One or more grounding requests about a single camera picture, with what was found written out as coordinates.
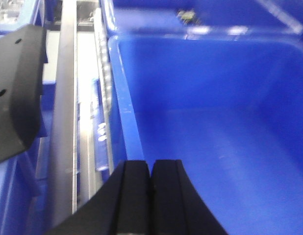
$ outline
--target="metal rail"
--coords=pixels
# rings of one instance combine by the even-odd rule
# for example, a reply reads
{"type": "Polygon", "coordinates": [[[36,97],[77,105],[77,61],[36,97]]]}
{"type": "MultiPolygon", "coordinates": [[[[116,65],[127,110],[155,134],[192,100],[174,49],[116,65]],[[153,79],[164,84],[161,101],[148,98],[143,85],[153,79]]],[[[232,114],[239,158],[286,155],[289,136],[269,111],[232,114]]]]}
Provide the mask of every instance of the metal rail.
{"type": "Polygon", "coordinates": [[[94,14],[94,30],[97,51],[98,73],[101,84],[101,98],[105,120],[105,132],[107,136],[107,155],[110,174],[114,170],[112,159],[112,145],[110,135],[109,115],[112,101],[112,72],[108,55],[107,33],[102,20],[101,8],[97,8],[94,14]]]}
{"type": "Polygon", "coordinates": [[[76,0],[63,0],[61,21],[50,141],[49,227],[77,209],[76,0]]]}

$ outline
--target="bin wall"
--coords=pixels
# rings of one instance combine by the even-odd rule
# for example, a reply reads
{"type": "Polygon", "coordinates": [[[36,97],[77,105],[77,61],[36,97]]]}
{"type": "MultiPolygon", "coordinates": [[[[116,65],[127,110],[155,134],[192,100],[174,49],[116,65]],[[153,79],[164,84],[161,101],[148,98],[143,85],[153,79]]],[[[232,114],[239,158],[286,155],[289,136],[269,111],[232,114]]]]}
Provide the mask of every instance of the bin wall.
{"type": "Polygon", "coordinates": [[[113,0],[115,7],[146,7],[189,9],[193,0],[113,0]]]}

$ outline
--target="blue surface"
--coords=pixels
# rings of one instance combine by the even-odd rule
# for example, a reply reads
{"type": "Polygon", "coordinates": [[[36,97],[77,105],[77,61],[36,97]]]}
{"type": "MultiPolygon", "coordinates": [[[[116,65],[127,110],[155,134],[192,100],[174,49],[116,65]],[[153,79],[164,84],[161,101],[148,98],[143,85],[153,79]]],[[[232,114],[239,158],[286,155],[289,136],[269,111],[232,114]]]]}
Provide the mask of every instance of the blue surface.
{"type": "Polygon", "coordinates": [[[182,159],[231,235],[303,235],[303,45],[113,37],[115,164],[182,159]]]}
{"type": "Polygon", "coordinates": [[[43,89],[41,108],[47,135],[38,136],[29,151],[0,164],[0,235],[41,235],[45,229],[54,84],[43,89]]]}
{"type": "MultiPolygon", "coordinates": [[[[303,23],[303,7],[293,0],[289,1],[292,3],[281,1],[273,4],[281,4],[284,7],[281,9],[295,19],[299,12],[298,21],[303,23]]],[[[101,5],[109,36],[127,33],[301,34],[280,21],[284,16],[275,15],[280,13],[275,6],[271,5],[268,10],[257,0],[101,0],[101,5]],[[201,26],[184,25],[176,17],[180,9],[193,9],[201,26],[208,26],[209,31],[202,30],[201,26]],[[244,28],[235,32],[232,27],[237,26],[244,28]]]]}
{"type": "Polygon", "coordinates": [[[41,17],[40,14],[45,14],[44,12],[39,12],[41,1],[44,0],[25,0],[18,20],[15,23],[0,23],[0,34],[15,31],[26,24],[42,25],[41,19],[38,19],[41,17]]]}

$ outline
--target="aluminum rail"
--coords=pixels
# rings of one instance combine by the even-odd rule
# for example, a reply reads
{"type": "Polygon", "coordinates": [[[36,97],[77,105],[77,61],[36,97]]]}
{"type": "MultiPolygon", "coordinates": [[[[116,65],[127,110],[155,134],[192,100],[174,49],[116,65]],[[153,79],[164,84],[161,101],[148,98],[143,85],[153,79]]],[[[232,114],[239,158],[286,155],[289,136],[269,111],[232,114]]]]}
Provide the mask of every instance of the aluminum rail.
{"type": "Polygon", "coordinates": [[[77,209],[76,0],[63,0],[50,141],[49,228],[77,209]]]}
{"type": "Polygon", "coordinates": [[[112,72],[109,61],[108,46],[107,46],[107,33],[102,20],[101,8],[97,8],[94,14],[94,31],[95,31],[95,43],[97,51],[97,63],[99,81],[101,84],[101,99],[103,106],[103,114],[105,120],[105,132],[107,136],[107,155],[110,174],[114,170],[113,158],[112,158],[112,144],[110,135],[110,123],[109,115],[111,111],[112,100],[112,72]]]}

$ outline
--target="white surface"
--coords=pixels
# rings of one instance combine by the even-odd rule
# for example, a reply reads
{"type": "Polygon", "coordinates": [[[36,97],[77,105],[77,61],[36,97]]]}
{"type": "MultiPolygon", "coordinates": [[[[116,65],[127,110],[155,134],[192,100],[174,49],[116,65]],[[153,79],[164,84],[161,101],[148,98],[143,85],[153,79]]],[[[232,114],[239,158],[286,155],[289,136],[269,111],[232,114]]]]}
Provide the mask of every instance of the white surface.
{"type": "Polygon", "coordinates": [[[48,63],[44,65],[43,82],[54,83],[56,78],[60,31],[47,31],[46,50],[48,63]]]}

